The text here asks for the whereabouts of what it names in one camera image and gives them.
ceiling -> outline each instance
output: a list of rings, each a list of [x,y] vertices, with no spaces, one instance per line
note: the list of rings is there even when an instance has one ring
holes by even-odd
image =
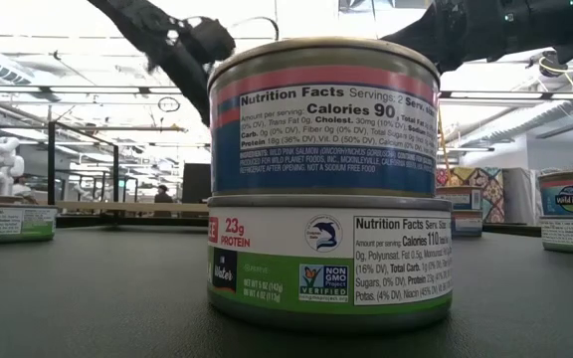
[[[219,19],[236,38],[237,52],[271,42],[274,30],[256,16],[275,19],[281,38],[353,36],[378,38],[411,24],[423,14],[423,0],[245,0],[178,1],[151,0],[171,16],[208,16]],[[373,14],[371,4],[375,5]],[[545,79],[537,67],[528,67],[540,51],[506,56],[496,63],[463,65],[444,74],[442,90],[558,90],[569,89],[566,78]],[[0,0],[0,57],[28,70],[34,85],[48,86],[173,86],[160,72],[148,73],[147,60],[114,25],[86,0]],[[107,138],[138,142],[182,143],[177,158],[208,161],[200,146],[210,142],[208,129],[197,111],[181,95],[173,98],[177,111],[159,107],[163,95],[60,94],[61,102],[49,113],[47,102],[27,94],[0,94],[0,100],[40,117],[61,117],[62,122],[95,123],[99,126],[170,126],[183,132],[102,132]],[[501,106],[461,105],[445,102],[444,131],[451,137],[484,124],[488,118],[513,110]],[[150,154],[168,155],[168,148],[150,148]]]

